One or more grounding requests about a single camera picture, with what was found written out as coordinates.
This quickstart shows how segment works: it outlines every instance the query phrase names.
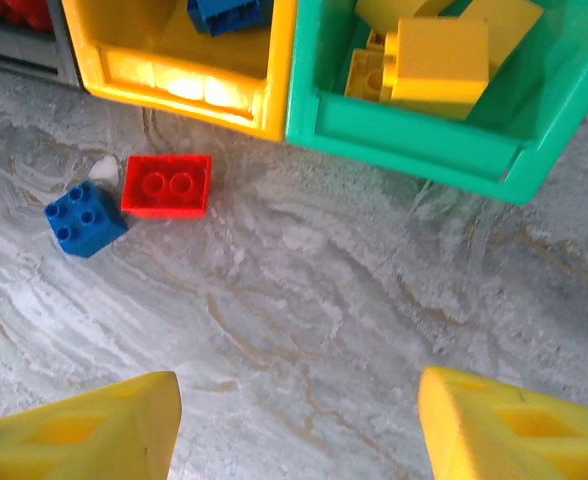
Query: yellow plastic piece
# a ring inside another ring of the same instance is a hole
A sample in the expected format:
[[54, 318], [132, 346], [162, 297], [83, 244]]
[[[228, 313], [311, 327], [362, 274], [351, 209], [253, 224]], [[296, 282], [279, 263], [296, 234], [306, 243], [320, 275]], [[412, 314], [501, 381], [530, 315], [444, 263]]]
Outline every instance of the yellow plastic piece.
[[367, 43], [365, 48], [368, 50], [376, 50], [377, 52], [383, 51], [385, 45], [385, 35], [381, 35], [376, 30], [372, 30], [370, 35], [367, 37]]
[[187, 0], [62, 0], [85, 88], [268, 140], [284, 138], [296, 0], [272, 26], [211, 38]]
[[460, 18], [484, 20], [490, 35], [490, 75], [516, 49], [544, 10], [527, 0], [473, 0]]
[[588, 408], [428, 367], [419, 414], [435, 480], [588, 480]]
[[180, 419], [172, 372], [0, 418], [0, 480], [166, 480]]
[[378, 102], [382, 77], [383, 53], [355, 49], [352, 52], [352, 63], [345, 85], [345, 95]]
[[435, 17], [454, 0], [358, 0], [356, 13], [383, 35], [395, 32], [401, 17]]
[[461, 113], [469, 113], [489, 83], [488, 32], [482, 21], [401, 18], [398, 33], [386, 36], [384, 54], [382, 102], [465, 118]]

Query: plastic bin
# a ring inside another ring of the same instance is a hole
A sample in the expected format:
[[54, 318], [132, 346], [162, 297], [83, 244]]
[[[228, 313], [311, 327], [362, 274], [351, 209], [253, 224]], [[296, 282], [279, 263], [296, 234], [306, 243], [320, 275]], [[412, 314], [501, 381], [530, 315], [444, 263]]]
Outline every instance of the plastic bin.
[[535, 2], [545, 14], [465, 122], [344, 97], [351, 50], [369, 35], [356, 0], [301, 2], [287, 140], [526, 203], [588, 111], [588, 0]]
[[0, 70], [81, 88], [60, 0], [47, 0], [54, 34], [8, 25], [0, 17]]
[[285, 136], [296, 0], [271, 28], [199, 34], [187, 0], [63, 0], [85, 88], [270, 140]]

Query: blue toy brick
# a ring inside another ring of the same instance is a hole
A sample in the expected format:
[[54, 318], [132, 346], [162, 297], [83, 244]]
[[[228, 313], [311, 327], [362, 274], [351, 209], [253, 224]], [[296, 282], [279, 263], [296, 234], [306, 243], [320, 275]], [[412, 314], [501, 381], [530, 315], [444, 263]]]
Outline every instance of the blue toy brick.
[[45, 216], [65, 253], [89, 258], [127, 232], [110, 195], [83, 182], [45, 207]]
[[216, 37], [247, 27], [267, 26], [273, 0], [189, 0], [187, 11], [196, 30]]

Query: yellow toy brick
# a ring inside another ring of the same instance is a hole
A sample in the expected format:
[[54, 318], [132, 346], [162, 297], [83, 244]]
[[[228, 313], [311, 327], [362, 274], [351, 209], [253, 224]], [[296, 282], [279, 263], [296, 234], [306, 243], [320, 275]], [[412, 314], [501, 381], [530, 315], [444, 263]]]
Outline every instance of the yellow toy brick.
[[377, 52], [383, 51], [383, 46], [385, 45], [385, 35], [381, 35], [376, 30], [372, 30], [367, 37], [367, 43], [365, 44], [365, 48], [368, 50], [376, 50]]
[[345, 95], [378, 102], [382, 78], [383, 53], [355, 49], [352, 52], [352, 63], [345, 85]]
[[385, 39], [381, 100], [474, 105], [489, 82], [483, 21], [401, 18]]
[[588, 480], [588, 408], [428, 367], [419, 414], [435, 480]]
[[490, 76], [494, 76], [543, 12], [541, 7], [528, 0], [473, 0], [460, 18], [487, 22]]
[[0, 480], [166, 480], [180, 419], [172, 372], [0, 418]]
[[454, 0], [358, 0], [356, 13], [385, 35], [395, 32], [401, 17], [435, 17]]

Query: gray marble surface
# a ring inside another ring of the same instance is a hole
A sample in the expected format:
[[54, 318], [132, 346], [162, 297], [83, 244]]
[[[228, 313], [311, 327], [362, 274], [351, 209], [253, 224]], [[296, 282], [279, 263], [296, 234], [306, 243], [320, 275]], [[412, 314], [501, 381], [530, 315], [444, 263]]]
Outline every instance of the gray marble surface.
[[[205, 220], [61, 253], [46, 203], [172, 152], [214, 158]], [[171, 478], [430, 478], [429, 364], [588, 405], [588, 118], [514, 208], [0, 75], [0, 416], [171, 369]]]

